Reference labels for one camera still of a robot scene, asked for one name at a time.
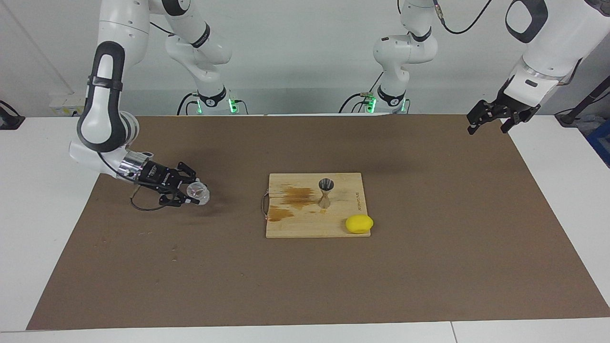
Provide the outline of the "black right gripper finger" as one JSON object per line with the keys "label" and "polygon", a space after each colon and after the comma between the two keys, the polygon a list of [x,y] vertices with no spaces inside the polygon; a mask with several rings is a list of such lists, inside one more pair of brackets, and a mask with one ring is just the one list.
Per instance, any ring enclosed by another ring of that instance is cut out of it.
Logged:
{"label": "black right gripper finger", "polygon": [[177,177],[182,184],[192,184],[195,182],[201,182],[200,178],[197,177],[196,171],[194,171],[189,165],[184,162],[178,163],[176,169]]}
{"label": "black right gripper finger", "polygon": [[159,194],[159,206],[161,206],[161,208],[180,208],[183,204],[201,205],[200,200],[193,197],[189,197],[180,190],[159,190]]}

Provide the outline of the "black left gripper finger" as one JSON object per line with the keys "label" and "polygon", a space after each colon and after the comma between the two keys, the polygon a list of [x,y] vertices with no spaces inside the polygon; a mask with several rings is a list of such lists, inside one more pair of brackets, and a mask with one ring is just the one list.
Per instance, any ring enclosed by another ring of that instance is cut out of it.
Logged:
{"label": "black left gripper finger", "polygon": [[477,104],[467,113],[467,120],[469,123],[469,127],[467,128],[468,133],[474,135],[480,126],[496,120],[501,111],[501,105],[495,104],[494,102],[479,100],[479,102],[477,102]]}
{"label": "black left gripper finger", "polygon": [[507,134],[511,128],[516,126],[519,123],[527,123],[529,120],[534,117],[534,115],[538,112],[541,105],[536,107],[531,107],[524,111],[516,112],[514,111],[507,119],[503,122],[500,127],[500,130],[503,134]]}

